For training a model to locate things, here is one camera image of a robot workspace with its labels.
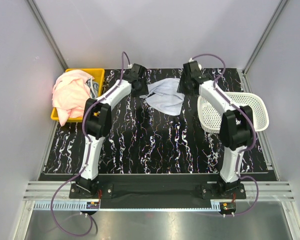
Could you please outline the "light blue towel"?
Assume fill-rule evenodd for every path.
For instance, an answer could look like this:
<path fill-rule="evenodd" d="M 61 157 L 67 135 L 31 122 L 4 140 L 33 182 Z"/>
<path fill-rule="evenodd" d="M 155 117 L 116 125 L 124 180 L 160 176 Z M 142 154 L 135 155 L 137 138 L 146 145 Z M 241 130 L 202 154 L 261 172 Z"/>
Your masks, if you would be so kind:
<path fill-rule="evenodd" d="M 149 84 L 146 103 L 163 114 L 180 115 L 185 95 L 177 92 L 179 83 L 179 78 L 165 78 Z"/>

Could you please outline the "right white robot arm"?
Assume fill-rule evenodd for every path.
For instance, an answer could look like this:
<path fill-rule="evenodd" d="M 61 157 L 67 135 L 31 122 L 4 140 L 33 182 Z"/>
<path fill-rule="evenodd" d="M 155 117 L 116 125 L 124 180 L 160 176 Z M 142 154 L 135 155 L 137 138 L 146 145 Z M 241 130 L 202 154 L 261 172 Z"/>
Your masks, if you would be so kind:
<path fill-rule="evenodd" d="M 224 146 L 223 163 L 212 192 L 229 198 L 240 188 L 240 163 L 244 152 L 256 143 L 253 110 L 250 106 L 238 106 L 217 84 L 205 77 L 197 61 L 183 64 L 177 88 L 184 95 L 205 98 L 221 116 L 219 138 Z"/>

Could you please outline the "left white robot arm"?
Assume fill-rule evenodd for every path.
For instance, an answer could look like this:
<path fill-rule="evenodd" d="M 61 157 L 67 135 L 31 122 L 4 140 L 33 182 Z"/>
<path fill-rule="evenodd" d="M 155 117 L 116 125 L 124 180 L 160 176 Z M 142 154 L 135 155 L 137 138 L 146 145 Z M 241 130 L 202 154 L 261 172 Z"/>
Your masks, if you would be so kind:
<path fill-rule="evenodd" d="M 112 129 L 112 110 L 126 96 L 144 96 L 149 93 L 144 78 L 146 68 L 134 63 L 126 74 L 97 99 L 85 103 L 82 133 L 85 138 L 84 154 L 75 185 L 87 198 L 93 198 L 98 189 L 99 161 L 103 142 Z"/>

